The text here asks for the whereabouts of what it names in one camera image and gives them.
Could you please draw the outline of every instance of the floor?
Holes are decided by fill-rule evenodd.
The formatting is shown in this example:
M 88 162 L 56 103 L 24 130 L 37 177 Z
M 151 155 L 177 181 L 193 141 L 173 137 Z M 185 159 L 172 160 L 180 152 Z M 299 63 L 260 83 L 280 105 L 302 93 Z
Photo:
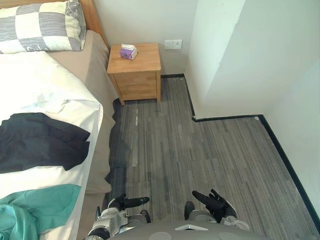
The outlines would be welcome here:
M 112 192 L 149 196 L 152 221 L 184 219 L 192 190 L 214 188 L 252 232 L 274 240 L 320 236 L 269 135 L 254 117 L 193 122 L 184 78 L 162 80 L 162 102 L 114 102 L 107 176 Z M 142 208 L 129 209 L 129 213 Z

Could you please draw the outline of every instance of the gray and white pillow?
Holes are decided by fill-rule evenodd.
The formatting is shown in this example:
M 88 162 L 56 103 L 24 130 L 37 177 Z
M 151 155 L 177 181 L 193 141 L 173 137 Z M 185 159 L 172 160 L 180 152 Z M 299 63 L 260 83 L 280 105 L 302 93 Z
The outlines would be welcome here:
M 79 0 L 0 9 L 0 54 L 81 51 L 85 39 Z

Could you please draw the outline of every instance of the bed frame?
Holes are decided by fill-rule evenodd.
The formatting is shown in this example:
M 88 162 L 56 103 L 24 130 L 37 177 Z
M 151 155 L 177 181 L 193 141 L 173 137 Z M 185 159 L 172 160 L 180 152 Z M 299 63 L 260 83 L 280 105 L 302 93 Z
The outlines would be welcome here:
M 108 47 L 107 39 L 101 27 L 94 0 L 79 0 L 83 10 L 85 25 L 87 30 L 92 30 L 102 37 Z M 0 0 L 0 9 L 12 8 L 20 5 L 41 4 L 59 2 L 59 0 Z

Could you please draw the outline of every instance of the nightstand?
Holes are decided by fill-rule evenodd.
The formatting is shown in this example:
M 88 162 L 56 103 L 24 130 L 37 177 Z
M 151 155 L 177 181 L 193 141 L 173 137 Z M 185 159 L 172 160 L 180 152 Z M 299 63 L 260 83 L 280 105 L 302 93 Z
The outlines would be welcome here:
M 122 105 L 126 100 L 157 99 L 161 101 L 160 56 L 157 43 L 135 44 L 134 60 L 120 57 L 121 45 L 110 51 L 107 73 L 119 94 Z

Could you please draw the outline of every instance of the teal cloth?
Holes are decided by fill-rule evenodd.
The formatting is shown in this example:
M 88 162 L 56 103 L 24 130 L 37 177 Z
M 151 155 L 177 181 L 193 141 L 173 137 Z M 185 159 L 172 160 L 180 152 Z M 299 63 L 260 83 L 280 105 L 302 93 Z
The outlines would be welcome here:
M 41 232 L 65 225 L 80 189 L 63 184 L 0 199 L 0 240 L 37 240 Z

